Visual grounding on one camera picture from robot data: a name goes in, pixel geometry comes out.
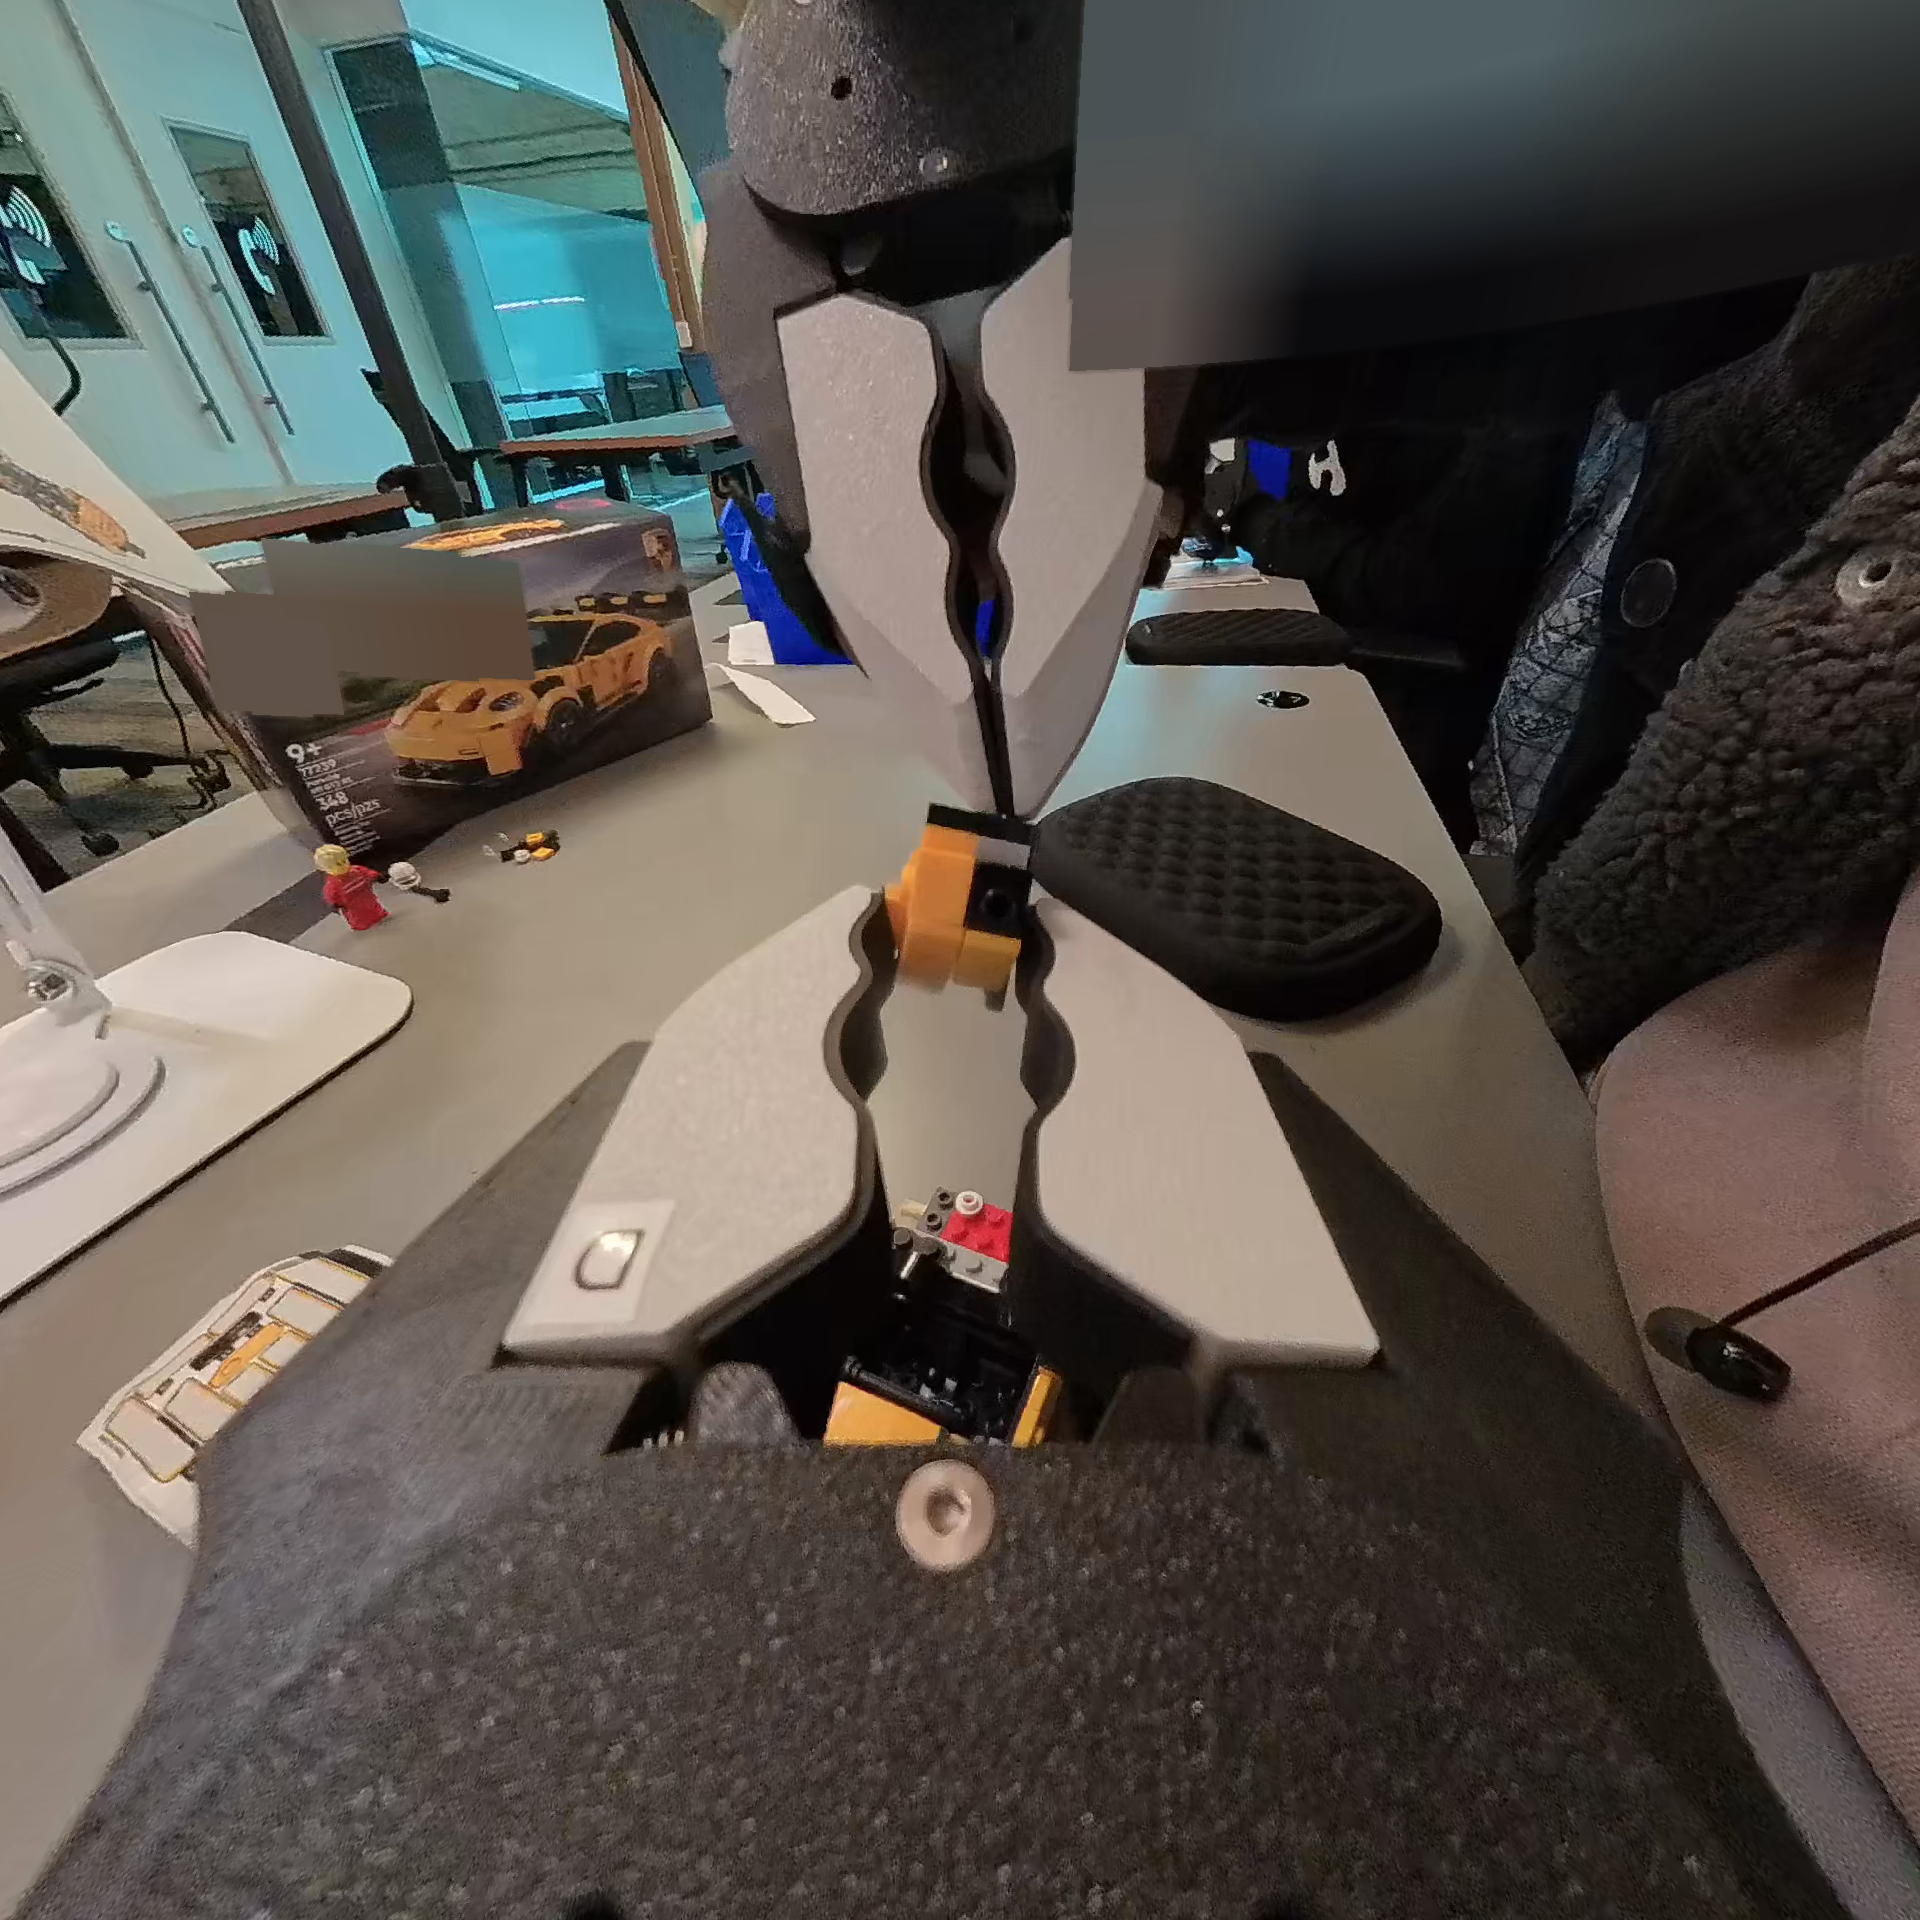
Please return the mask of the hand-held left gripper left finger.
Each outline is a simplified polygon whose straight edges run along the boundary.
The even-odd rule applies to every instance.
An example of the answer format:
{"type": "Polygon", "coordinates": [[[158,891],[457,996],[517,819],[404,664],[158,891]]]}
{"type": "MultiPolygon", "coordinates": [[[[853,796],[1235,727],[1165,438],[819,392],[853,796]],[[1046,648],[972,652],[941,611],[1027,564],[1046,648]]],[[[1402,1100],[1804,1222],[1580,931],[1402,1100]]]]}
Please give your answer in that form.
{"type": "Polygon", "coordinates": [[[867,1094],[890,943],[849,887],[714,974],[618,1103],[500,1347],[692,1364],[840,1250],[877,1193],[867,1094]]]}

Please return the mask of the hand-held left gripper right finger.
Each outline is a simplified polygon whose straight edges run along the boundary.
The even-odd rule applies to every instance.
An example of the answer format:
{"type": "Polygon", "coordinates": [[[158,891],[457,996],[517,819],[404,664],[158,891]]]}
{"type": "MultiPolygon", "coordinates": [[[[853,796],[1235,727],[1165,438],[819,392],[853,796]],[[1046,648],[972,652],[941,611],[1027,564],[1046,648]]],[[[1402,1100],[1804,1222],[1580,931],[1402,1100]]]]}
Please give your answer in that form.
{"type": "Polygon", "coordinates": [[[1204,1400],[1262,1369],[1363,1369],[1381,1335],[1252,1058],[1181,980],[1042,898],[1014,976],[1032,1098],[1014,1331],[1086,1396],[1140,1369],[1204,1400]]]}

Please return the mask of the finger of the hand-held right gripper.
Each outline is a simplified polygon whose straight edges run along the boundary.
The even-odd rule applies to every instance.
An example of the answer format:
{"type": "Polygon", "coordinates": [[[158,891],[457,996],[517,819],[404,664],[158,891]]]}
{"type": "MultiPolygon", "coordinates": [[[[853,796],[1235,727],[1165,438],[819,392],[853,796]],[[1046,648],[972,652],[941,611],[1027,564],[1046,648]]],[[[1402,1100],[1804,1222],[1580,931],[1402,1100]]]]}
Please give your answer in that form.
{"type": "Polygon", "coordinates": [[[832,296],[779,318],[808,572],[884,711],[964,809],[996,811],[958,551],[929,491],[945,362],[926,322],[832,296]]]}
{"type": "Polygon", "coordinates": [[[1073,242],[985,308],[984,396],[1010,457],[993,555],[995,662],[1014,814],[1042,811],[1105,706],[1163,491],[1146,474],[1146,376],[1073,370],[1073,242]]]}

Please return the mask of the yellow lego bumper section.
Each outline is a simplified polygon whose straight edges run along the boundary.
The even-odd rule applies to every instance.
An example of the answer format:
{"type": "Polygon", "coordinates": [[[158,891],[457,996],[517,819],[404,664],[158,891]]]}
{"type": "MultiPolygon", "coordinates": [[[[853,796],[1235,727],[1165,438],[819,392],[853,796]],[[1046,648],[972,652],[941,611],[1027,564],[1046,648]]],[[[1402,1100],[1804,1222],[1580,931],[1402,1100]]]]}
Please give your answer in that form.
{"type": "Polygon", "coordinates": [[[929,806],[914,852],[884,890],[898,974],[1002,1007],[1025,946],[1033,847],[1033,823],[1017,816],[929,806]]]}

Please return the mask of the yellow lego car body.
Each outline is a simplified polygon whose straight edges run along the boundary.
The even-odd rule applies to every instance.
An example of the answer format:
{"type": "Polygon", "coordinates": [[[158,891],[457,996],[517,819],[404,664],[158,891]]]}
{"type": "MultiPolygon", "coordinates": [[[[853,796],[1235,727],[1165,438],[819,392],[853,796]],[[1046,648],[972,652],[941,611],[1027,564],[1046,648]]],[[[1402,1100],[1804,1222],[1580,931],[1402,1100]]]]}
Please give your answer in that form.
{"type": "Polygon", "coordinates": [[[858,1450],[1032,1450],[1065,1386],[1017,1334],[1012,1211],[976,1190],[901,1206],[886,1289],[840,1369],[824,1442],[858,1450]]]}

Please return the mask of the lego set box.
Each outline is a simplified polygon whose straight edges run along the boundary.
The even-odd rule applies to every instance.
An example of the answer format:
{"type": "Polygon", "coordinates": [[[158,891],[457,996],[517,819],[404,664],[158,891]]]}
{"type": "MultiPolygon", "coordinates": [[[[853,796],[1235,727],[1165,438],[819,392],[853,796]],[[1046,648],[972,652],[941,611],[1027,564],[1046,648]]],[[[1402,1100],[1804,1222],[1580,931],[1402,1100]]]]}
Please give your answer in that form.
{"type": "Polygon", "coordinates": [[[187,607],[290,828],[376,872],[710,721],[678,537],[644,507],[275,539],[187,607]]]}

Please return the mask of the lego sticker sheet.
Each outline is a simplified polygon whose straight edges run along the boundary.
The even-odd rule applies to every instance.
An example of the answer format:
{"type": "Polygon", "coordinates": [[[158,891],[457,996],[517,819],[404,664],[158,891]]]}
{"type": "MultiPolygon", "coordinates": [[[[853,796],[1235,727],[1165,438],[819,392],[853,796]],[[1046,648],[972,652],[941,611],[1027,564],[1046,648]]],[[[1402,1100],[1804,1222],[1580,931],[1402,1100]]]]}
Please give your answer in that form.
{"type": "Polygon", "coordinates": [[[358,1244],[260,1266],[110,1394],[78,1450],[141,1515],[194,1546],[203,1452],[388,1266],[387,1256],[358,1244]]]}

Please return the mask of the lego instruction booklet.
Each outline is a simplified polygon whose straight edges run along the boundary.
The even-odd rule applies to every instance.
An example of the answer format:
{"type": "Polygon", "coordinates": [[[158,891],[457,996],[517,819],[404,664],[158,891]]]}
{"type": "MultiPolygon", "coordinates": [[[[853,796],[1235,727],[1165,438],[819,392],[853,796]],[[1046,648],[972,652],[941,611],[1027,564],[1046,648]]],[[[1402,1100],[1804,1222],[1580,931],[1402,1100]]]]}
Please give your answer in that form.
{"type": "Polygon", "coordinates": [[[3,359],[3,554],[85,564],[146,593],[186,602],[226,593],[189,548],[3,359]]]}

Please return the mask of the stack of blue bins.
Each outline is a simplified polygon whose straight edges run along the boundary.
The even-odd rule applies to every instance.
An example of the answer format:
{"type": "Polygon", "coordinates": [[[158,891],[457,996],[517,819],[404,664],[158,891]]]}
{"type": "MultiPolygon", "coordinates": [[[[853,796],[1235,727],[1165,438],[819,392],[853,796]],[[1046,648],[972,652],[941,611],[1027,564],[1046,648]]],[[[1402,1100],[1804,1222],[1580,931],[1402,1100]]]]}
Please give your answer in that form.
{"type": "Polygon", "coordinates": [[[717,530],[732,561],[746,619],[758,623],[766,632],[774,665],[842,665],[844,658],[816,643],[795,611],[785,602],[774,576],[769,572],[750,518],[737,499],[728,499],[717,515],[717,530]]]}

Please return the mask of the black mesh wrist rest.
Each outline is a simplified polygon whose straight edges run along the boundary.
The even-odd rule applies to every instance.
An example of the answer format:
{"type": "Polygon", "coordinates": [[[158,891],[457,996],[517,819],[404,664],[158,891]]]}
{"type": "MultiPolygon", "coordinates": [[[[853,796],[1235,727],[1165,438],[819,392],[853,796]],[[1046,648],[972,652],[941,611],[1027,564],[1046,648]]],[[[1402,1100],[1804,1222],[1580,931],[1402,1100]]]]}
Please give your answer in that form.
{"type": "Polygon", "coordinates": [[[1134,665],[1345,665],[1354,640],[1301,609],[1200,609],[1146,615],[1124,636],[1134,665]]]}
{"type": "Polygon", "coordinates": [[[1237,1017],[1345,1017],[1427,971],[1445,931],[1396,862],[1235,786],[1150,778],[1037,820],[1056,900],[1237,1017]]]}

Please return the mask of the white paper strip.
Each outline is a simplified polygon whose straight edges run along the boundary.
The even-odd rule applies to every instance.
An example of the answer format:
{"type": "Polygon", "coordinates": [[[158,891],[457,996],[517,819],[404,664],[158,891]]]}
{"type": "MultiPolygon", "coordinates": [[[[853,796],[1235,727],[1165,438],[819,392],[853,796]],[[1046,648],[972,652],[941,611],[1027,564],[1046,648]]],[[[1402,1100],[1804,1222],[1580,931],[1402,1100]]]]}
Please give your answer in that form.
{"type": "Polygon", "coordinates": [[[778,656],[766,627],[746,619],[728,627],[728,638],[717,646],[717,655],[707,662],[704,673],[709,688],[729,688],[779,729],[812,726],[813,714],[771,679],[774,665],[778,656]]]}

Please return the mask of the grey office desk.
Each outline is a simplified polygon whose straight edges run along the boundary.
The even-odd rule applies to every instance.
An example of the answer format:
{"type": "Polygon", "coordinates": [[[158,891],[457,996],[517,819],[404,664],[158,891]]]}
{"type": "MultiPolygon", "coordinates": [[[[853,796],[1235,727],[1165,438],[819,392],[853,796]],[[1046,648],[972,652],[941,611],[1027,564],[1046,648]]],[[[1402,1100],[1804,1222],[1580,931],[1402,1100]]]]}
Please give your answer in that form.
{"type": "Polygon", "coordinates": [[[662,452],[691,457],[714,496],[738,491],[737,483],[723,481],[724,476],[752,476],[752,455],[724,406],[505,440],[497,448],[521,507],[531,503],[528,470],[534,462],[594,470],[610,502],[628,502],[628,470],[644,466],[662,452]]]}
{"type": "Polygon", "coordinates": [[[285,537],[339,543],[411,523],[406,496],[376,487],[240,487],[148,496],[148,503],[197,551],[285,537]]]}

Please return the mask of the white book stand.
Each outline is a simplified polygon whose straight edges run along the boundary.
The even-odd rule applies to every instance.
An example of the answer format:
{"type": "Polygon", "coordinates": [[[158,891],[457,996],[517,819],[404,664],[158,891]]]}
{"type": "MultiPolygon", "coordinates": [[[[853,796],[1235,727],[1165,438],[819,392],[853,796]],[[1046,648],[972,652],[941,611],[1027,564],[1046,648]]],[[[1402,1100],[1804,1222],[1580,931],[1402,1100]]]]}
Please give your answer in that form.
{"type": "Polygon", "coordinates": [[[9,836],[3,876],[5,956],[30,1003],[3,1033],[5,1303],[414,1012],[394,976],[245,931],[98,976],[9,836]]]}

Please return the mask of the dark fleece jacket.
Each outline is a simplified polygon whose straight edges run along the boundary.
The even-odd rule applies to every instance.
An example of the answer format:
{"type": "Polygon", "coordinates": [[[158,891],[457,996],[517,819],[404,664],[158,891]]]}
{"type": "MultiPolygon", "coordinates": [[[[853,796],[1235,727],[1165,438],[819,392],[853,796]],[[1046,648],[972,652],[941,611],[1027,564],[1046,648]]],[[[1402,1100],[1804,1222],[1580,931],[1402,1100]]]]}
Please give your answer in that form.
{"type": "Polygon", "coordinates": [[[1816,275],[1766,344],[1650,406],[1517,873],[1572,1065],[1913,872],[1916,394],[1918,263],[1894,257],[1816,275]]]}

